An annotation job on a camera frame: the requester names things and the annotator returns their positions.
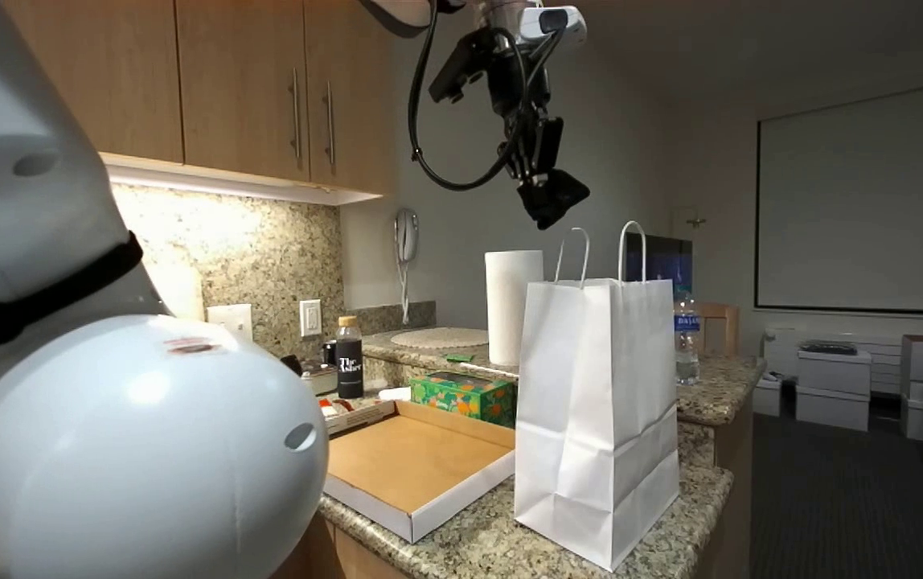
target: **upper cabinet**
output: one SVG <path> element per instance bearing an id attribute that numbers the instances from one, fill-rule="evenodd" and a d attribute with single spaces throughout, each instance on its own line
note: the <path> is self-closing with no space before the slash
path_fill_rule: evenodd
<path id="1" fill-rule="evenodd" d="M 175 0 L 4 0 L 102 151 L 181 160 Z"/>
<path id="2" fill-rule="evenodd" d="M 8 0 L 101 151 L 392 194 L 392 34 L 361 0 Z"/>

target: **green box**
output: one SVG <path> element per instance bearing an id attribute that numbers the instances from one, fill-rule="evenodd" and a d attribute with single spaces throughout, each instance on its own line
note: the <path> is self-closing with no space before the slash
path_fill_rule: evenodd
<path id="1" fill-rule="evenodd" d="M 514 424 L 517 384 L 432 374 L 411 381 L 411 403 L 459 413 L 470 419 Z"/>

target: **white paper bag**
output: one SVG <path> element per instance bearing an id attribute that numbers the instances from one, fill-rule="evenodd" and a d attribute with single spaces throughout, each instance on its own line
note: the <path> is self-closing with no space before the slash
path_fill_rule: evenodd
<path id="1" fill-rule="evenodd" d="M 619 279 L 585 237 L 583 279 L 528 283 L 517 381 L 514 519 L 604 569 L 678 494 L 672 283 L 620 283 L 631 224 Z"/>

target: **paper bag handle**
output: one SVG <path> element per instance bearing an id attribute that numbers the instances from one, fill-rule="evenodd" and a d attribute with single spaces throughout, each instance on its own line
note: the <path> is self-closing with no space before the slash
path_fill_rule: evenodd
<path id="1" fill-rule="evenodd" d="M 574 224 L 570 231 L 578 231 L 585 237 L 585 253 L 583 253 L 583 283 L 585 283 L 585 274 L 588 274 L 588 251 L 593 251 L 593 237 L 583 224 Z M 561 251 L 558 251 L 558 269 L 554 269 L 554 283 L 561 279 L 561 268 L 564 268 L 564 247 L 567 247 L 567 237 L 561 241 Z"/>
<path id="2" fill-rule="evenodd" d="M 619 236 L 619 279 L 624 279 L 624 247 L 627 247 L 624 236 L 627 236 L 627 230 L 636 230 L 636 236 L 639 236 L 639 246 L 643 246 L 639 279 L 645 279 L 645 230 L 635 220 L 627 220 L 620 236 Z"/>

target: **pizza box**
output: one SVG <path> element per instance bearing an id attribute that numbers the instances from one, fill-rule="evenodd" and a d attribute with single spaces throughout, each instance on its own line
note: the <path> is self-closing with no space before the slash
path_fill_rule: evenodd
<path id="1" fill-rule="evenodd" d="M 514 431 L 396 403 L 331 437 L 325 493 L 414 545 L 514 474 Z"/>

